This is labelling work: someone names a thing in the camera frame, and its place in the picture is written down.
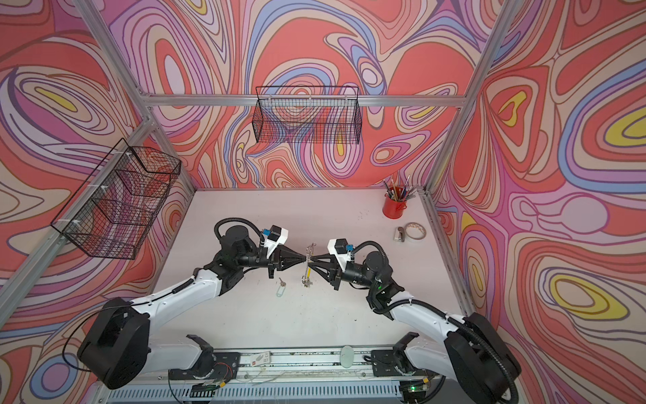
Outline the metal keyring organizer yellow grip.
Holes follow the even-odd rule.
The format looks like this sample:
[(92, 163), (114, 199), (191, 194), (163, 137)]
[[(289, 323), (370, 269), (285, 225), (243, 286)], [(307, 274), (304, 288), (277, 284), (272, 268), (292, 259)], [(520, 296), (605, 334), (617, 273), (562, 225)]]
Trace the metal keyring organizer yellow grip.
[(305, 288), (310, 288), (312, 285), (311, 281), (311, 257), (315, 250), (316, 244), (312, 243), (306, 248), (306, 272), (301, 279), (301, 282)]

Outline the key with long mint tag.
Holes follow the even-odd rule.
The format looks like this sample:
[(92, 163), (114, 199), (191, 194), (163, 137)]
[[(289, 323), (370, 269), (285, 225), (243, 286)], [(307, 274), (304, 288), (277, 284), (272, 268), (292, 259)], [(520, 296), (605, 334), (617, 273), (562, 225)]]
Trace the key with long mint tag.
[(280, 298), (280, 297), (282, 297), (284, 295), (284, 291), (286, 290), (286, 286), (287, 286), (286, 282), (283, 281), (281, 278), (279, 278), (279, 287), (278, 287), (278, 289), (276, 291), (277, 298)]

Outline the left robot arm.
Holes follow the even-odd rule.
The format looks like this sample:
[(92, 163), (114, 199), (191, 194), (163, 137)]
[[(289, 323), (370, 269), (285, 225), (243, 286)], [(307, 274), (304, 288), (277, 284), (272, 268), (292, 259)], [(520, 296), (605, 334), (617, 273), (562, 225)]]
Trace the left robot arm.
[(134, 301), (115, 298), (98, 311), (77, 350), (77, 358), (109, 389), (121, 388), (138, 375), (167, 371), (194, 380), (215, 378), (215, 350), (195, 334), (185, 343), (155, 343), (162, 326), (188, 310), (232, 290), (249, 269), (267, 269), (273, 277), (306, 261), (286, 247), (288, 231), (259, 230), (242, 218), (229, 218), (225, 233), (215, 229), (220, 251), (183, 282)]

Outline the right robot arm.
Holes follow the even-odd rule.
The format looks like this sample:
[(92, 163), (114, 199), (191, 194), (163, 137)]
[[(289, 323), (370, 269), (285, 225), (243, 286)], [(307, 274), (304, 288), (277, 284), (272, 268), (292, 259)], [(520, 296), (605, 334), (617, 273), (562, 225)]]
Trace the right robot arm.
[(522, 367), (486, 317), (450, 314), (415, 298), (394, 281), (382, 252), (369, 253), (361, 264), (351, 254), (316, 255), (310, 266), (334, 288), (343, 282), (365, 288), (373, 313), (415, 329), (417, 336), (403, 348), (414, 368), (456, 380), (475, 403), (520, 401)]

